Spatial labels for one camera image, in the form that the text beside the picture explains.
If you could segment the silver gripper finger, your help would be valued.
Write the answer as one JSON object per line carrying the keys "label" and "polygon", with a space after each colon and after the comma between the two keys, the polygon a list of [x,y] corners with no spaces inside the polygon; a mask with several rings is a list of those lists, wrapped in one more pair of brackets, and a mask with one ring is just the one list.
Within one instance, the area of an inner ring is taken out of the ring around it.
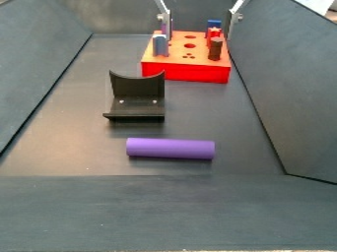
{"label": "silver gripper finger", "polygon": [[230,39],[234,25],[244,19],[241,10],[246,6],[250,0],[237,0],[233,7],[227,10],[229,12],[229,22],[226,30],[226,39]]}
{"label": "silver gripper finger", "polygon": [[166,22],[173,22],[171,19],[171,12],[166,7],[165,1],[163,0],[154,0],[157,7],[159,9],[159,14],[157,15],[157,19],[161,22],[161,25]]}

